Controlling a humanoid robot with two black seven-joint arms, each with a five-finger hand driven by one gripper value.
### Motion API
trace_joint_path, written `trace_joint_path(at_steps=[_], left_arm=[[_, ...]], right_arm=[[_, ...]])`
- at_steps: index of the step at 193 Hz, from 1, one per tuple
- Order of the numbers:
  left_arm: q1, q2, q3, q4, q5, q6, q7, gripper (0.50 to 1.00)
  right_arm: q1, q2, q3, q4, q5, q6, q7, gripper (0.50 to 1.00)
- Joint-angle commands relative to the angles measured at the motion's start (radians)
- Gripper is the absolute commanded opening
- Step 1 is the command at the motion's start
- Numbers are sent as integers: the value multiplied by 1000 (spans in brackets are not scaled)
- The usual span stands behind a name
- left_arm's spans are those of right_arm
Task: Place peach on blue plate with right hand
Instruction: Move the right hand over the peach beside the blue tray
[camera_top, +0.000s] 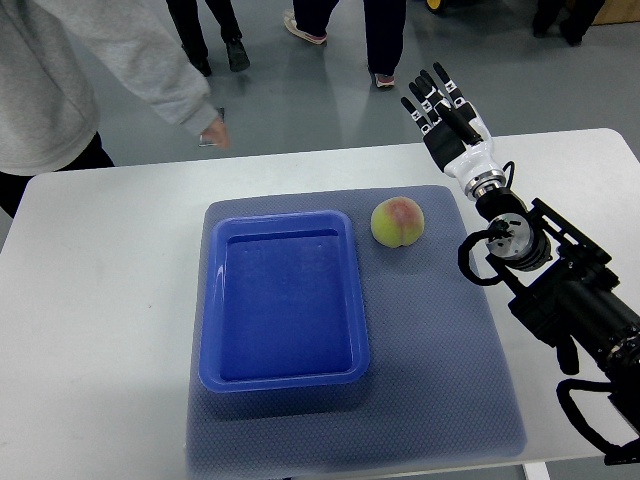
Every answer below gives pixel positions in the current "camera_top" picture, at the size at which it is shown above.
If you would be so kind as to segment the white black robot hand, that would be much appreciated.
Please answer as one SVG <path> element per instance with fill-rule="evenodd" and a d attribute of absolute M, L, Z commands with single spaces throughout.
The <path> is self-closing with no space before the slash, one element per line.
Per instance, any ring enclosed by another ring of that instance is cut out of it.
<path fill-rule="evenodd" d="M 471 200 L 506 187 L 508 177 L 494 160 L 493 138 L 480 114 L 440 63 L 433 69 L 438 80 L 422 69 L 409 83 L 413 97 L 401 99 L 431 159 Z"/>

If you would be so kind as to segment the bystander bare hand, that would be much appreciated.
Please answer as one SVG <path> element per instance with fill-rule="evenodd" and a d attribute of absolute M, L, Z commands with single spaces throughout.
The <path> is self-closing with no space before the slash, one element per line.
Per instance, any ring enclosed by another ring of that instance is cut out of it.
<path fill-rule="evenodd" d="M 200 136 L 206 136 L 213 139 L 217 145 L 216 147 L 226 149 L 231 145 L 229 133 L 226 127 L 226 124 L 222 122 L 220 119 L 216 119 L 213 121 L 201 134 Z"/>

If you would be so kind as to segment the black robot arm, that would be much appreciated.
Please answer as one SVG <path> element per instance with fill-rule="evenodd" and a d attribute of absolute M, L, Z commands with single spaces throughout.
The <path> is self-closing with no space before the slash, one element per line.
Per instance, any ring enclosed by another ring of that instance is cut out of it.
<path fill-rule="evenodd" d="M 605 393 L 633 430 L 639 428 L 639 316 L 613 293 L 611 257 L 540 199 L 526 209 L 498 168 L 463 180 L 486 229 L 458 249 L 458 267 L 472 283 L 505 283 L 508 307 L 537 339 L 555 349 L 566 379 L 556 388 L 573 427 L 608 465 L 639 460 L 639 442 L 619 446 L 592 428 L 573 391 Z"/>

